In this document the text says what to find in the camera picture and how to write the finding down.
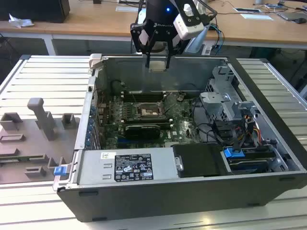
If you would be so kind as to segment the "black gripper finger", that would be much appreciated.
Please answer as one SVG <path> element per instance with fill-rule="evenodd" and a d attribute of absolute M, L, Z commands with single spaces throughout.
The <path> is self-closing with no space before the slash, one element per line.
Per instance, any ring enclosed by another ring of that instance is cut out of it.
<path fill-rule="evenodd" d="M 150 57 L 153 46 L 156 42 L 156 30 L 152 20 L 145 20 L 142 24 L 132 23 L 130 33 L 135 45 L 136 51 L 146 55 L 146 64 L 150 65 Z"/>
<path fill-rule="evenodd" d="M 176 35 L 174 38 L 167 42 L 167 59 L 166 59 L 166 69 L 170 66 L 170 60 L 172 56 L 182 54 L 184 51 L 184 41 L 181 40 L 179 35 Z"/>

